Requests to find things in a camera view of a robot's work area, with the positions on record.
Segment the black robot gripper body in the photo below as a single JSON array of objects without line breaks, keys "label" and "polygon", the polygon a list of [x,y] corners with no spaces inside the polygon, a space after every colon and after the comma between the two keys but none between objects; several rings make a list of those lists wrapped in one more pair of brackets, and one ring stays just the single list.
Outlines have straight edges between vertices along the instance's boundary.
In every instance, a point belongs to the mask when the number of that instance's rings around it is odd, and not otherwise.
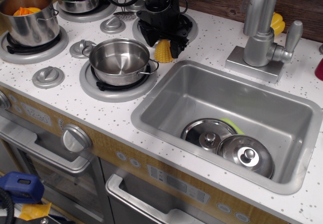
[{"label": "black robot gripper body", "polygon": [[192,22],[180,11],[179,0],[146,0],[145,10],[136,13],[143,35],[144,31],[159,31],[161,39],[187,38]]}]

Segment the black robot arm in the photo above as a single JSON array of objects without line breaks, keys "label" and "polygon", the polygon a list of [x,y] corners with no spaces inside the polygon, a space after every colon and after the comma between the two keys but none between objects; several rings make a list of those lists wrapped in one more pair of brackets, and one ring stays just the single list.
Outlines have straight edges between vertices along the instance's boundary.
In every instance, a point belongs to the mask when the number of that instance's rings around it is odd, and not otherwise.
[{"label": "black robot arm", "polygon": [[179,0],[145,0],[145,10],[138,11],[140,32],[149,46],[161,39],[170,41],[172,58],[186,48],[191,20],[180,11]]}]

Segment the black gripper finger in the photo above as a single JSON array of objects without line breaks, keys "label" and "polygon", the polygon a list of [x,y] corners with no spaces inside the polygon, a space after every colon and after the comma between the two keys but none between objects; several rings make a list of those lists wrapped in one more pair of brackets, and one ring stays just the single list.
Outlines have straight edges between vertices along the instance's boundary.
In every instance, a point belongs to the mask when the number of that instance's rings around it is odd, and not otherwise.
[{"label": "black gripper finger", "polygon": [[171,40],[170,41],[170,50],[171,56],[174,59],[177,59],[179,54],[185,50],[189,40],[187,38],[178,39],[178,40]]},{"label": "black gripper finger", "polygon": [[146,43],[150,46],[153,47],[155,43],[160,40],[162,37],[162,34],[159,31],[144,31],[143,32],[144,39]]}]

